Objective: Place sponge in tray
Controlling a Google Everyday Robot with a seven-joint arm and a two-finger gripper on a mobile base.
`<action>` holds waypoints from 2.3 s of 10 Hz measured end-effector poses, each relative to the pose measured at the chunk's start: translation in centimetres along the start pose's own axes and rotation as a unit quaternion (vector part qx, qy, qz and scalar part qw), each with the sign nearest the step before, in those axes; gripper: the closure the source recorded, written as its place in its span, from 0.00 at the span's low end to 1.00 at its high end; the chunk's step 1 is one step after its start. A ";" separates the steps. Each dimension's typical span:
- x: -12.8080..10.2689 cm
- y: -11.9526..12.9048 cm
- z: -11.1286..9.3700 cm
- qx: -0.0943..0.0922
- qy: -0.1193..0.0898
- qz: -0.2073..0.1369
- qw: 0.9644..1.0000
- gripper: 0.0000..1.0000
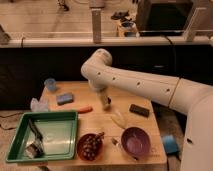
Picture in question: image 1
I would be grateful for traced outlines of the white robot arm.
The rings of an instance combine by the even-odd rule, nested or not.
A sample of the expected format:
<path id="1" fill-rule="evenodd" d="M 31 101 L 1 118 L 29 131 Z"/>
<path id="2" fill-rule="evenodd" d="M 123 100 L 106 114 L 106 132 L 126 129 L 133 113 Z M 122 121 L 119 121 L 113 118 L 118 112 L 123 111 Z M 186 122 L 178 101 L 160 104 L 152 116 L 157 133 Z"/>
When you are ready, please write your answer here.
<path id="1" fill-rule="evenodd" d="M 187 116 L 180 171 L 213 171 L 213 86 L 187 79 L 111 67 L 112 56 L 97 49 L 82 65 L 91 89 L 108 85 L 147 98 Z"/>

